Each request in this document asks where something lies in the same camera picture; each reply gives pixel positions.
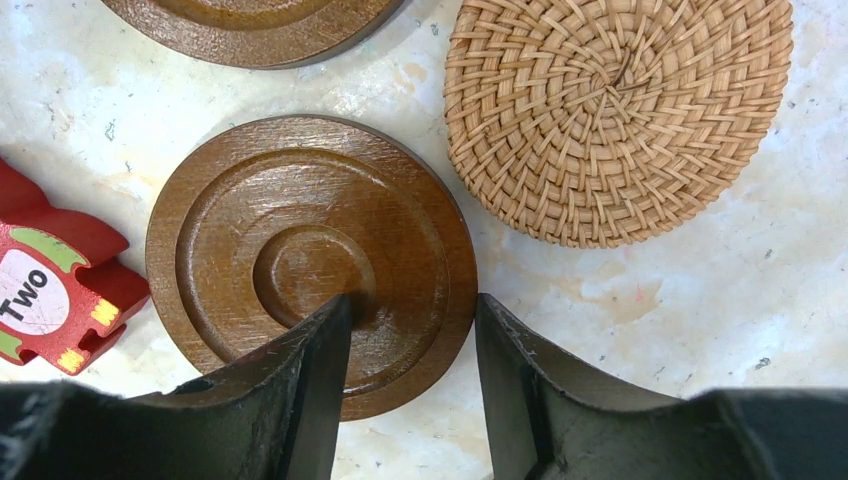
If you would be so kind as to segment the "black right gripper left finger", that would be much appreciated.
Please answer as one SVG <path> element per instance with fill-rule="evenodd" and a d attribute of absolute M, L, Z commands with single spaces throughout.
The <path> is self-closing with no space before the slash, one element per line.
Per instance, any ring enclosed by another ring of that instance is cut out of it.
<path fill-rule="evenodd" d="M 352 309 L 338 295 L 295 328 L 168 394 L 69 382 L 1 388 L 5 479 L 327 479 Z"/>

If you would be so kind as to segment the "woven rattan coaster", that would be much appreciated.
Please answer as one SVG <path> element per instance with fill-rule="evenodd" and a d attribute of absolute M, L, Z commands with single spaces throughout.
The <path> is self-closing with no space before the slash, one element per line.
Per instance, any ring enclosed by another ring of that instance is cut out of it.
<path fill-rule="evenodd" d="M 788 1 L 465 1 L 446 57 L 448 156 L 509 227 L 646 241 L 749 164 L 793 49 Z"/>

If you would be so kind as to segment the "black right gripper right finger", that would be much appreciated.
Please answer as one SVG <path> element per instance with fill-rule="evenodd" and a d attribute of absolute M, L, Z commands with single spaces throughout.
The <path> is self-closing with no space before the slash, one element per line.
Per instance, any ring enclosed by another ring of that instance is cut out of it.
<path fill-rule="evenodd" d="M 477 299 L 498 479 L 843 479 L 843 389 L 727 388 L 678 399 L 610 375 Z"/>

